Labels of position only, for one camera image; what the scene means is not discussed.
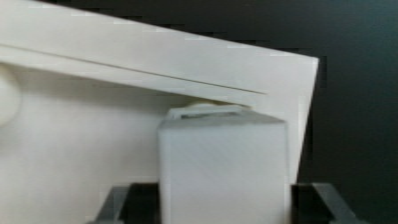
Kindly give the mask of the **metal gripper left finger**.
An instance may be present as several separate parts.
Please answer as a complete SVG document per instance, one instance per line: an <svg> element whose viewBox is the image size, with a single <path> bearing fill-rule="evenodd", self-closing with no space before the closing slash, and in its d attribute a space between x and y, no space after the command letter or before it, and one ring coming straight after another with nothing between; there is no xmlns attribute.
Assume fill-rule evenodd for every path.
<svg viewBox="0 0 398 224"><path fill-rule="evenodd" d="M160 224L156 183L133 183L112 188L98 216L87 224Z"/></svg>

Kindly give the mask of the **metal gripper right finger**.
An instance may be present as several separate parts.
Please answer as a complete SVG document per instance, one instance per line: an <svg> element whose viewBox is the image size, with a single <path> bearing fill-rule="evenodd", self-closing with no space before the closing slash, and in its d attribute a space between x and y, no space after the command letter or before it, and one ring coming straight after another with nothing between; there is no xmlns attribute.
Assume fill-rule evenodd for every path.
<svg viewBox="0 0 398 224"><path fill-rule="evenodd" d="M291 195L291 224L369 224L357 217L330 183L297 183Z"/></svg>

